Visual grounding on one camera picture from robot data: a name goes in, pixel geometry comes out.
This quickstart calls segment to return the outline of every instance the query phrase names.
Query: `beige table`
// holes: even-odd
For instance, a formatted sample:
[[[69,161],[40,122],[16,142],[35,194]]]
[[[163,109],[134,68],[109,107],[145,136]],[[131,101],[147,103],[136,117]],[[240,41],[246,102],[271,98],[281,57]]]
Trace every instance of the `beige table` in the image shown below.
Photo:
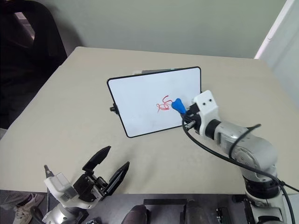
[[[74,183],[87,160],[111,145],[95,174],[108,180],[130,161],[117,192],[244,193],[239,169],[200,149],[181,128],[130,139],[109,111],[108,78],[191,66],[202,68],[202,88],[214,94],[221,119],[242,126],[262,124],[254,134],[278,149],[279,177],[299,187],[299,111],[264,62],[80,47],[0,141],[0,189],[45,192],[44,164]],[[200,140],[216,149],[210,140]]]

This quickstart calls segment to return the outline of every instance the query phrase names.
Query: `black frame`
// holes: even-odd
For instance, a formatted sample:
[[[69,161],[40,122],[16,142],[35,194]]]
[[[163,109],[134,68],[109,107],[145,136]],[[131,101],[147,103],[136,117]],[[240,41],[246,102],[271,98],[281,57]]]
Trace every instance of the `black frame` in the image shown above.
[[[195,69],[195,68],[199,68],[199,70],[200,70],[200,76],[199,76],[199,79],[200,79],[200,92],[202,92],[202,91],[201,91],[201,68],[200,68],[199,66],[188,67],[188,68],[181,68],[181,69],[173,69],[173,70],[165,70],[165,71],[158,71],[158,72],[151,72],[151,73],[145,73],[145,74],[136,74],[136,75],[131,75],[131,76],[114,77],[114,78],[110,78],[110,79],[107,80],[107,86],[108,86],[110,95],[111,95],[111,97],[112,97],[113,103],[117,106],[117,104],[116,104],[116,102],[115,102],[115,100],[114,100],[113,94],[112,94],[112,92],[111,92],[110,86],[109,86],[109,81],[110,81],[110,80],[113,80],[113,79],[120,79],[120,78],[128,78],[128,77],[135,77],[135,76],[146,76],[146,75],[152,75],[152,74],[158,74],[158,73],[164,73],[164,72],[180,71],[180,70]],[[119,113],[118,108],[117,108],[117,111],[118,111],[118,116],[119,116],[120,119],[121,119],[121,114]],[[140,135],[136,135],[136,136],[130,137],[130,136],[128,136],[127,130],[126,130],[126,128],[125,128],[125,126],[124,126],[124,124],[123,124],[123,122],[122,122],[122,119],[121,119],[121,124],[122,124],[123,129],[125,130],[126,136],[127,136],[128,138],[135,138],[135,137],[142,136],[142,135],[146,135],[146,134],[152,134],[152,133],[156,133],[156,132],[160,132],[160,131],[169,130],[169,129],[176,128],[176,127],[181,127],[181,125],[179,125],[179,126],[176,126],[176,127],[170,127],[170,128],[162,129],[162,130],[159,130],[159,131],[149,132],[149,133],[146,133],[146,134],[140,134]]]

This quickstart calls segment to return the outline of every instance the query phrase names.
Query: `blue marker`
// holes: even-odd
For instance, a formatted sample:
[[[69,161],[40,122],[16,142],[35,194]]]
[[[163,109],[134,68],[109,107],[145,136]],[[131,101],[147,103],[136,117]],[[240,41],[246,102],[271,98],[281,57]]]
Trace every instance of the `blue marker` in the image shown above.
[[[183,105],[180,98],[177,98],[176,101],[172,102],[171,106],[172,106],[173,109],[175,109],[180,114],[185,114],[186,113],[186,109],[185,109],[185,107],[184,107],[184,105]]]

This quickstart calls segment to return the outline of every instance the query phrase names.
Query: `whiteboard frame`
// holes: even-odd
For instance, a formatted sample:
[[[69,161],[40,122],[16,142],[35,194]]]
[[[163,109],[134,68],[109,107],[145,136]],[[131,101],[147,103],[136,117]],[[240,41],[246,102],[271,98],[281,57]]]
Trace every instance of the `whiteboard frame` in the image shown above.
[[[180,71],[180,70],[187,70],[187,69],[195,69],[195,68],[198,68],[199,71],[200,71],[200,74],[199,74],[199,80],[200,80],[200,92],[202,93],[202,90],[201,90],[201,68],[199,66],[194,66],[194,67],[188,67],[188,68],[181,68],[181,69],[173,69],[173,70],[165,70],[165,71],[157,71],[157,72],[150,72],[150,73],[144,73],[144,74],[136,74],[136,75],[130,75],[130,76],[121,76],[121,77],[113,77],[113,78],[110,78],[107,80],[107,86],[108,86],[108,89],[109,89],[109,92],[111,94],[111,97],[112,97],[112,100],[113,100],[113,105],[117,107],[117,104],[115,102],[115,99],[113,97],[113,94],[111,92],[111,89],[110,89],[110,86],[109,86],[109,81],[110,80],[114,80],[114,79],[121,79],[121,78],[129,78],[129,77],[136,77],[136,76],[147,76],[147,75],[152,75],[152,74],[158,74],[158,73],[165,73],[165,72],[172,72],[172,71]],[[117,115],[120,117],[121,119],[121,115],[119,113],[119,110],[118,110],[118,107],[116,108],[117,110]],[[121,124],[123,126],[123,129],[125,130],[125,133],[126,133],[126,136],[128,138],[135,138],[135,137],[138,137],[138,136],[142,136],[142,135],[146,135],[146,134],[151,134],[151,133],[156,133],[156,132],[160,132],[160,131],[165,131],[165,130],[169,130],[169,129],[172,129],[172,128],[176,128],[176,127],[181,127],[181,125],[179,126],[175,126],[175,127],[170,127],[170,128],[166,128],[166,129],[161,129],[159,131],[154,131],[154,132],[149,132],[149,133],[145,133],[145,134],[140,134],[140,135],[136,135],[136,136],[128,136],[128,133],[127,133],[127,130],[126,130],[126,127],[124,126],[123,122],[122,122],[122,119],[121,119]]]

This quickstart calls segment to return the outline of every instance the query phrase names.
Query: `robotic hand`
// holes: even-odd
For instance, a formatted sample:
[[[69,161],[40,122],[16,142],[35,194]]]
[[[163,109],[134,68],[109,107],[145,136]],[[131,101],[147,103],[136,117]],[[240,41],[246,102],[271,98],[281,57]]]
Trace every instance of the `robotic hand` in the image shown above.
[[[196,96],[192,103],[187,111],[180,99],[173,102],[172,107],[181,114],[183,129],[192,141],[208,152],[241,167],[246,185],[247,197],[244,203],[248,223],[286,224],[283,187],[280,186],[275,166],[278,153],[271,143],[250,134],[260,125],[245,128],[220,121],[218,106],[210,91]],[[191,128],[197,134],[214,140],[229,158],[195,140],[188,133]]]
[[[46,169],[47,179],[44,182],[49,192],[60,203],[44,216],[43,222],[40,221],[40,218],[36,218],[34,210],[31,211],[33,218],[38,219],[39,223],[46,224],[81,223],[88,216],[87,209],[92,209],[100,200],[112,195],[128,171],[130,163],[126,162],[114,173],[109,183],[106,183],[102,177],[97,178],[93,175],[93,169],[106,158],[109,150],[110,146],[107,146],[98,151],[83,166],[82,169],[85,173],[73,186],[62,173],[54,176],[51,171]]]

